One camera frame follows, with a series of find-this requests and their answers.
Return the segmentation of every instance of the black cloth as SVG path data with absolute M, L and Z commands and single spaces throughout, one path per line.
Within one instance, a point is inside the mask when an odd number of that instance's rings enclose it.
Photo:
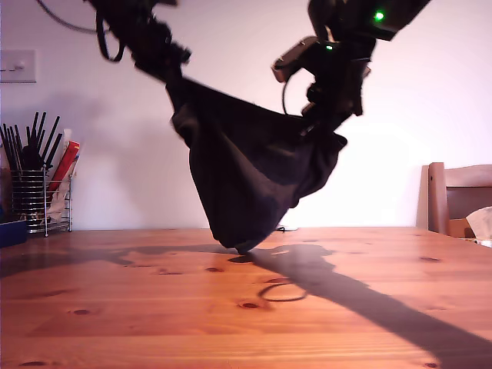
M 322 188 L 347 140 L 321 126 L 215 91 L 185 78 L 172 124 L 190 148 L 189 164 L 214 238 L 248 251 L 273 232 L 299 199 Z

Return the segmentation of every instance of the white wall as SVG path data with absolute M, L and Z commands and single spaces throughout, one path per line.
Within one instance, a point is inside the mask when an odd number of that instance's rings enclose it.
M 92 26 L 82 0 L 46 0 L 61 17 Z M 307 0 L 182 0 L 159 8 L 175 38 L 193 51 L 185 73 L 280 111 L 273 60 L 311 35 Z M 349 145 L 327 186 L 289 212 L 298 226 L 416 224 L 421 168 L 490 164 L 488 0 L 432 0 L 391 43 L 380 42 L 364 86 L 365 116 L 339 132 Z M 2 85 L 2 122 L 32 123 L 35 111 L 72 128 L 83 144 L 75 183 L 77 229 L 207 227 L 172 130 L 164 86 L 103 61 L 96 38 L 55 24 L 34 0 L 2 1 L 2 47 L 38 51 L 38 83 Z M 304 106 L 308 73 L 288 89 L 288 110 Z

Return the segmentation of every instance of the wooden table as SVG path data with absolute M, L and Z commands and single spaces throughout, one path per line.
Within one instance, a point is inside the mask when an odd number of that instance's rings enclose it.
M 2 368 L 492 368 L 492 249 L 413 228 L 53 234 L 2 250 Z

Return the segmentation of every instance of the wire basket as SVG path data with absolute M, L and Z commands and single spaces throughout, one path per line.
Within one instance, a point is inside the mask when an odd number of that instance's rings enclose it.
M 12 213 L 26 221 L 29 234 L 71 231 L 71 176 L 49 181 L 45 168 L 11 173 Z

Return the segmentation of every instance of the light switch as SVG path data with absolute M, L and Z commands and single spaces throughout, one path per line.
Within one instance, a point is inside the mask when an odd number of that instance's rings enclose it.
M 36 53 L 34 50 L 2 50 L 1 83 L 36 83 Z

